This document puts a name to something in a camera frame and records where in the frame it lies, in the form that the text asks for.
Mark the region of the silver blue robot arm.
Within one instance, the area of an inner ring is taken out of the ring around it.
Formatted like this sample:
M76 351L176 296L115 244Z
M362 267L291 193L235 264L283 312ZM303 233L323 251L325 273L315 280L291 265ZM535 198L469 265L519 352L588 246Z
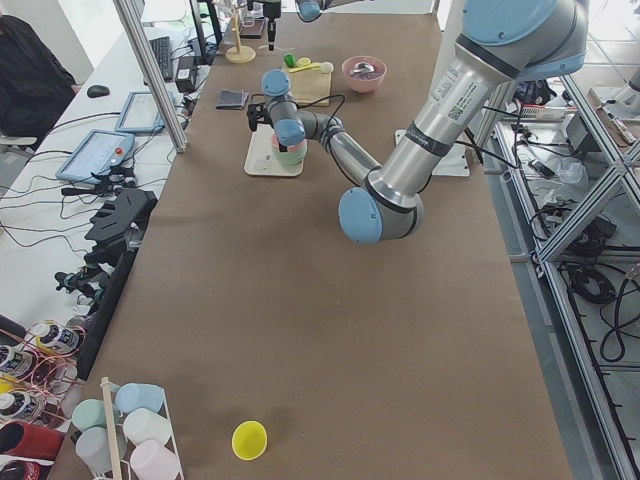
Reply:
M267 71L264 100L248 107L249 125L270 125L285 149L316 140L354 184L338 207L345 235L360 244L400 239L421 224L419 196L491 93L510 81L541 80L578 71L586 56L586 1L467 1L454 56L428 100L384 164L379 164L335 116L297 106L287 74Z

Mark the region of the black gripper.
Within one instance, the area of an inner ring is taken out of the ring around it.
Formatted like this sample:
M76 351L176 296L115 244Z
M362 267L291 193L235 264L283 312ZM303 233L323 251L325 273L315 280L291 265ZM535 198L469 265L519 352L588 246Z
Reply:
M268 107L265 102L250 103L247 106L248 126L251 132L256 132L259 125L273 126Z

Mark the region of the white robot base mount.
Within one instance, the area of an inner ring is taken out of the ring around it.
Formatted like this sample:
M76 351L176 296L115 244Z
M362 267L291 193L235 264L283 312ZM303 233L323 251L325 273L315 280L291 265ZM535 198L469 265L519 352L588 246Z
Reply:
M465 127L451 123L440 107L464 75L455 52L455 41L463 29L464 5L463 1L450 1L447 7L438 9L438 14L445 18L438 21L442 40L428 95L380 171L381 177L390 183L417 190L418 182L439 171L441 160L446 161L447 175L462 171L463 149L456 138Z

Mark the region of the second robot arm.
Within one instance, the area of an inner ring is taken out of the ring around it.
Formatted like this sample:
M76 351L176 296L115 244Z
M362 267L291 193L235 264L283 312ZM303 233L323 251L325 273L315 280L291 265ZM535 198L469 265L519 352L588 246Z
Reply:
M321 14L333 7L357 3L357 0L331 1L331 0L295 0L295 9L298 17L304 23L317 20ZM267 19L267 46L269 51L275 50L277 20L282 14L281 1L261 1L263 16Z

